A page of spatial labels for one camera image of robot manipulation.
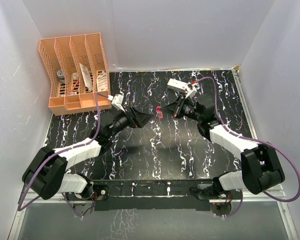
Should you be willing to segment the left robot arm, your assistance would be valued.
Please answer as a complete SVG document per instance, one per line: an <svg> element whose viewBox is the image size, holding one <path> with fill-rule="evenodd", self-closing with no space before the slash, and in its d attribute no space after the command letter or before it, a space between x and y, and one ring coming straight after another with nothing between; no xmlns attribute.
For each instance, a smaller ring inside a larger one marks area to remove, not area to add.
<svg viewBox="0 0 300 240"><path fill-rule="evenodd" d="M79 173L67 173L67 170L105 154L118 133L127 127L142 128L152 117L134 107L120 110L117 115L102 113L96 128L84 140L62 148L42 147L25 170L22 182L44 200L57 193L74 193L87 200L93 195L92 181Z"/></svg>

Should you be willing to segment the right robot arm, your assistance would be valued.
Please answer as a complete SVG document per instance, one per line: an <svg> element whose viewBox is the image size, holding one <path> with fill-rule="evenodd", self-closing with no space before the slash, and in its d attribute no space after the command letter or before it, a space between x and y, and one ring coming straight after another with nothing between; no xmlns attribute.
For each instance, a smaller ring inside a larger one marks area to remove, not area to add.
<svg viewBox="0 0 300 240"><path fill-rule="evenodd" d="M195 103L180 95L174 102L163 106L161 111L174 118L187 117L197 122L201 136L218 144L241 160L241 170L226 172L214 177L206 187L212 196L225 198L232 190L248 190L259 194L285 180L276 150L266 144L241 139L224 129L217 118L216 104L211 97L200 95Z"/></svg>

